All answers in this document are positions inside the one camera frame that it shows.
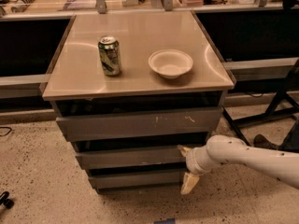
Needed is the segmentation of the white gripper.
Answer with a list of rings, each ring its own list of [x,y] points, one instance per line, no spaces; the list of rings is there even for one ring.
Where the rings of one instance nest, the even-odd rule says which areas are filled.
[[[200,180],[199,175],[205,175],[219,164],[212,160],[205,147],[190,148],[178,145],[178,150],[183,157],[186,157],[186,166],[190,173],[185,173],[180,194],[187,195]]]

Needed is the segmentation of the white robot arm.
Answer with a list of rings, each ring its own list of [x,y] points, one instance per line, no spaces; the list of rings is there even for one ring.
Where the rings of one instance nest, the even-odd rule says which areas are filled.
[[[212,169],[225,164],[242,164],[299,189],[299,154],[286,151],[249,147],[243,140],[225,135],[210,137],[202,147],[178,146],[185,158],[187,172],[180,193],[189,194]]]

